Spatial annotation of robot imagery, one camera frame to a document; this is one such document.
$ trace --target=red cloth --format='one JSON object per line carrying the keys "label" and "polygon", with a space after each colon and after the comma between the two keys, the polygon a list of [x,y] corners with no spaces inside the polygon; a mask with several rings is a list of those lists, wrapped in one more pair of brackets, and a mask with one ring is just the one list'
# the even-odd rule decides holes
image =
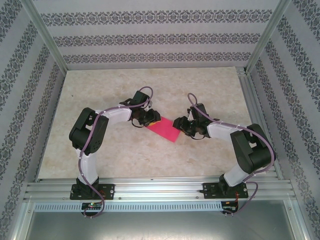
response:
{"label": "red cloth", "polygon": [[146,128],[174,143],[179,136],[180,130],[174,128],[173,124],[173,121],[161,117],[161,121]]}

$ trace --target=cable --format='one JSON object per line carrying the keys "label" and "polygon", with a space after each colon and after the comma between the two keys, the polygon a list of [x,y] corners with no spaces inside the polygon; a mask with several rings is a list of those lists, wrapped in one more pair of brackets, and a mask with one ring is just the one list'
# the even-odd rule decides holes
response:
{"label": "cable", "polygon": [[131,124],[132,124],[132,126],[134,126],[135,128],[138,128],[138,129],[142,129],[144,127],[144,125],[142,125],[142,126],[135,125],[133,119],[131,120]]}
{"label": "cable", "polygon": [[144,86],[144,87],[140,88],[139,91],[141,91],[141,90],[143,90],[143,89],[150,89],[150,90],[151,90],[151,95],[150,95],[149,99],[147,99],[145,102],[140,103],[140,104],[138,104],[138,105],[133,105],[133,106],[114,106],[114,107],[107,108],[107,109],[101,111],[101,112],[96,116],[96,118],[95,118],[95,120],[94,120],[94,123],[93,123],[93,125],[92,125],[90,134],[89,134],[89,136],[88,136],[88,138],[87,138],[87,140],[86,140],[86,142],[85,142],[84,147],[82,148],[82,150],[81,150],[81,152],[80,152],[80,156],[79,156],[79,160],[78,160],[78,168],[79,168],[80,175],[82,176],[82,178],[83,178],[83,180],[85,181],[85,183],[86,183],[96,194],[98,194],[98,196],[101,198],[102,208],[101,208],[101,210],[100,210],[96,215],[93,215],[93,216],[88,216],[88,215],[86,215],[86,211],[87,211],[87,208],[86,208],[86,209],[83,211],[83,215],[84,215],[85,218],[86,218],[86,217],[90,217],[91,219],[96,218],[96,217],[98,217],[98,216],[104,211],[104,209],[105,209],[105,199],[104,199],[104,197],[100,194],[100,192],[98,192],[98,190],[96,190],[96,189],[88,182],[88,180],[86,179],[86,177],[85,177],[85,175],[84,175],[84,173],[83,173],[83,171],[82,171],[82,169],[81,169],[81,159],[82,159],[82,156],[83,156],[85,150],[87,149],[87,147],[88,147],[88,145],[89,145],[89,143],[90,143],[90,141],[91,141],[91,138],[92,138],[92,135],[93,135],[94,130],[95,130],[95,128],[96,128],[98,119],[99,119],[99,117],[100,117],[102,114],[104,114],[105,112],[108,112],[108,111],[110,111],[110,110],[137,108],[137,107],[143,106],[143,105],[145,105],[146,103],[150,102],[151,98],[152,98],[153,95],[154,95],[154,90],[153,90],[150,86]]}
{"label": "cable", "polygon": [[193,140],[202,140],[205,138],[205,136],[203,136],[202,138],[194,138],[193,136],[190,136]]}
{"label": "cable", "polygon": [[[193,96],[193,97],[194,97],[195,103],[192,102],[190,96]],[[258,171],[255,171],[255,172],[251,173],[249,176],[247,176],[247,177],[243,180],[243,182],[245,182],[246,180],[248,180],[249,178],[251,178],[251,177],[252,177],[253,175],[255,175],[255,174],[263,173],[263,172],[268,171],[268,170],[273,166],[273,164],[274,164],[274,162],[275,162],[275,154],[274,154],[274,151],[273,151],[270,143],[269,143],[266,139],[264,139],[259,133],[256,133],[255,131],[252,131],[252,130],[250,130],[250,129],[246,128],[246,127],[243,127],[243,126],[239,126],[239,125],[237,126],[237,125],[234,125],[234,124],[231,124],[231,123],[226,123],[226,122],[214,120],[213,118],[209,117],[207,114],[205,114],[203,111],[201,111],[201,110],[196,106],[198,100],[197,100],[197,97],[196,97],[193,93],[191,93],[191,92],[188,93],[187,97],[188,97],[191,105],[192,105],[199,113],[201,113],[203,116],[205,116],[205,117],[206,117],[207,119],[209,119],[210,121],[212,121],[212,122],[214,122],[214,123],[217,123],[217,124],[225,125],[225,126],[227,126],[227,127],[231,127],[231,128],[241,129],[241,130],[247,131],[247,132],[251,133],[252,135],[255,135],[256,137],[258,137],[258,138],[266,145],[266,147],[269,149],[270,155],[271,155],[271,162],[270,162],[270,164],[269,164],[266,168],[264,168],[264,169],[262,169],[262,170],[258,170]]]}
{"label": "cable", "polygon": [[259,186],[258,186],[258,183],[255,182],[255,181],[247,181],[247,182],[245,182],[245,183],[246,183],[246,184],[255,184],[255,190],[254,190],[253,194],[251,195],[251,197],[249,198],[249,200],[246,201],[246,203],[245,203],[238,211],[236,211],[236,212],[231,212],[231,211],[226,210],[226,209],[223,209],[223,211],[225,211],[225,212],[227,212],[227,213],[229,213],[229,214],[235,215],[235,214],[240,213],[243,209],[245,209],[245,208],[248,206],[248,204],[251,202],[251,200],[255,197],[255,195],[256,195],[256,193],[257,193],[257,191],[258,191]]}
{"label": "cable", "polygon": [[[149,98],[147,99],[146,103],[148,103],[148,102],[150,102]],[[148,107],[148,104],[145,107],[143,107],[142,109],[146,109],[147,107]]]}
{"label": "cable", "polygon": [[235,201],[234,202],[236,203],[235,208],[237,208],[239,206],[239,193],[237,191],[235,192]]}

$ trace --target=beige floor panel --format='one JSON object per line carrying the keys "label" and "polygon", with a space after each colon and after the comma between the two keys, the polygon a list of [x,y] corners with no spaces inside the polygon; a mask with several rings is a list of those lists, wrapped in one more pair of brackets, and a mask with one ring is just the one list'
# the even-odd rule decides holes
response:
{"label": "beige floor panel", "polygon": [[[82,109],[114,107],[143,86],[154,89],[152,107],[167,119],[187,114],[187,93],[192,92],[211,117],[251,123],[234,67],[68,71],[39,178],[76,178],[78,159],[69,132]],[[121,122],[107,128],[96,165],[102,178],[123,178],[220,176],[235,163],[232,145],[223,140],[192,140],[181,133],[172,143]]]}

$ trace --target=damask pattern stripe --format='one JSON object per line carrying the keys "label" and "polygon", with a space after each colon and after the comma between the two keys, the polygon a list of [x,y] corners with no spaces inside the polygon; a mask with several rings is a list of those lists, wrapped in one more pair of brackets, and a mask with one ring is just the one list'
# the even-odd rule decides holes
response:
{"label": "damask pattern stripe", "polygon": [[3,179],[3,174],[5,174],[6,172],[6,166],[8,165],[8,162],[11,158],[14,146],[17,143],[21,127],[25,121],[26,115],[28,113],[32,99],[35,95],[35,91],[37,89],[49,55],[50,51],[47,46],[44,45],[36,60],[26,88],[23,91],[21,100],[19,101],[19,105],[17,107],[17,111],[15,111],[14,117],[9,126],[9,130],[7,131],[7,135],[4,137],[2,148],[0,149],[0,180]]}
{"label": "damask pattern stripe", "polygon": [[[290,133],[288,131],[286,122],[284,121],[283,114],[279,108],[278,101],[277,101],[275,93],[271,87],[270,80],[269,80],[269,77],[266,73],[265,67],[263,66],[263,63],[260,58],[257,61],[255,67],[256,67],[258,75],[260,77],[260,81],[262,83],[265,95],[267,97],[267,100],[268,100],[268,103],[270,106],[270,110],[273,115],[273,120],[275,121],[277,129],[279,131],[280,138],[281,138],[282,144],[284,146],[286,156],[288,157],[289,163],[291,165],[292,172],[293,172],[293,175],[294,175],[295,180],[297,182],[298,189],[301,192],[301,196],[302,196],[302,199],[303,199],[303,202],[305,205],[305,209],[308,212],[308,217],[309,217],[310,221],[312,222],[312,226],[315,229],[315,231],[314,231],[315,235],[318,238],[320,238],[320,213],[318,212],[318,208],[316,207],[316,205],[317,205],[316,200],[312,196],[312,191],[310,190],[309,183],[306,181],[305,171],[301,167],[301,163],[300,163],[298,155],[296,153],[297,151],[295,149],[294,143],[293,143],[292,138],[290,136]],[[258,95],[255,81],[252,81],[252,82],[253,82],[255,91]],[[258,97],[258,100],[259,100],[261,109],[263,109],[262,104],[261,104],[261,100],[259,97]],[[266,115],[264,113],[263,113],[263,116],[264,116],[265,122],[267,123],[267,126],[268,126],[268,120],[267,120]]]}
{"label": "damask pattern stripe", "polygon": [[22,65],[27,58],[37,34],[38,31],[35,25],[30,21],[0,79],[0,112],[3,110],[2,107],[6,104],[6,99],[11,92],[13,84],[17,80]]}
{"label": "damask pattern stripe", "polygon": [[308,119],[305,116],[303,107],[300,104],[297,94],[291,84],[285,67],[278,56],[277,50],[270,40],[265,46],[265,51],[270,59],[274,72],[278,78],[280,86],[283,90],[283,94],[287,100],[292,116],[294,117],[296,126],[299,128],[299,132],[306,146],[306,150],[310,155],[310,159],[313,161],[313,166],[316,169],[316,174],[320,174],[320,145],[315,137],[314,131],[310,128]]}
{"label": "damask pattern stripe", "polygon": [[67,64],[247,61],[250,52],[176,52],[64,55]]}
{"label": "damask pattern stripe", "polygon": [[277,29],[284,40],[309,93],[311,93],[314,103],[317,105],[318,111],[320,112],[320,81],[318,73],[315,72],[307,53],[301,46],[297,35],[292,30],[292,27],[285,16],[280,20]]}
{"label": "damask pattern stripe", "polygon": [[314,0],[293,0],[315,38],[320,41],[320,7]]}
{"label": "damask pattern stripe", "polygon": [[54,63],[52,71],[50,73],[49,80],[45,87],[43,96],[41,98],[41,102],[40,102],[38,111],[36,113],[35,120],[31,127],[31,131],[26,143],[26,147],[23,150],[19,167],[17,169],[17,172],[15,173],[14,181],[12,183],[12,187],[10,188],[10,195],[8,196],[8,201],[4,205],[4,211],[2,212],[2,217],[0,219],[0,222],[1,222],[0,239],[6,239],[6,234],[12,222],[13,211],[17,207],[17,201],[21,193],[21,187],[23,186],[23,182],[28,172],[30,160],[32,159],[35,145],[37,143],[41,126],[45,119],[45,114],[46,114],[46,111],[50,102],[50,98],[57,81],[59,71],[60,70],[58,65]]}
{"label": "damask pattern stripe", "polygon": [[57,36],[58,47],[167,45],[167,44],[256,44],[259,33],[177,33],[137,35]]}
{"label": "damask pattern stripe", "polygon": [[7,0],[0,10],[0,43],[4,40],[11,25],[16,20],[18,13],[22,9],[19,0]]}
{"label": "damask pattern stripe", "polygon": [[272,10],[160,10],[42,13],[48,26],[176,23],[266,23]]}
{"label": "damask pattern stripe", "polygon": [[36,169],[35,169],[35,172],[34,172],[34,176],[33,176],[33,181],[34,182],[37,180],[36,178],[37,178],[37,175],[39,173],[40,165],[41,165],[41,162],[42,162],[45,150],[46,150],[47,142],[48,142],[49,135],[50,135],[50,129],[51,129],[52,123],[54,121],[54,117],[55,117],[55,114],[56,114],[56,110],[57,110],[57,106],[58,106],[59,99],[60,99],[60,96],[61,96],[62,88],[64,86],[64,82],[65,82],[65,78],[63,78],[63,81],[61,83],[59,94],[58,94],[58,97],[56,99],[56,102],[55,102],[55,105],[54,105],[54,108],[53,108],[51,119],[49,121],[50,124],[49,124],[49,127],[48,127],[47,131],[46,131],[45,140],[43,142],[43,146],[42,146],[42,150],[41,150],[41,153],[40,153],[40,156],[39,156],[39,160],[37,161],[38,164],[36,166]]}

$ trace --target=robotic arm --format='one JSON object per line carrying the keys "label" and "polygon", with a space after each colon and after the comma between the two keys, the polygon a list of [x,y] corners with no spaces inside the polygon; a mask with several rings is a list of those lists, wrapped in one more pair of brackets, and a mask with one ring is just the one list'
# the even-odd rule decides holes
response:
{"label": "robotic arm", "polygon": [[[208,115],[202,103],[197,103],[195,106]],[[270,164],[271,153],[266,144],[257,136],[245,130],[213,122],[202,115],[194,106],[191,106],[187,113],[188,117],[177,118],[173,127],[193,139],[196,139],[195,135],[198,133],[206,138],[219,138],[233,144],[237,164],[230,171],[220,176],[217,186],[206,189],[206,191],[211,192],[211,196],[217,196],[217,198],[234,197],[237,186],[243,184],[243,181],[256,170]],[[258,124],[251,124],[246,128],[258,133],[265,140],[267,139]]]}
{"label": "robotic arm", "polygon": [[[98,118],[91,140],[83,152],[80,163],[83,176],[96,190],[99,189],[99,177],[96,170],[97,151],[101,147],[107,126],[136,119],[140,124],[139,128],[142,128],[160,121],[160,114],[150,108],[152,102],[148,99],[150,97],[147,94],[137,91],[133,98],[120,102],[119,108],[106,111]],[[141,107],[120,108],[121,106],[135,106],[144,102],[147,103]],[[69,134],[69,139],[72,141],[72,146],[75,148],[78,158],[91,131],[88,126],[93,125],[100,112],[101,110],[95,111],[89,107],[83,109]],[[79,174],[75,186],[72,187],[74,196],[81,196],[82,199],[94,199],[96,193],[87,185],[83,176]]]}

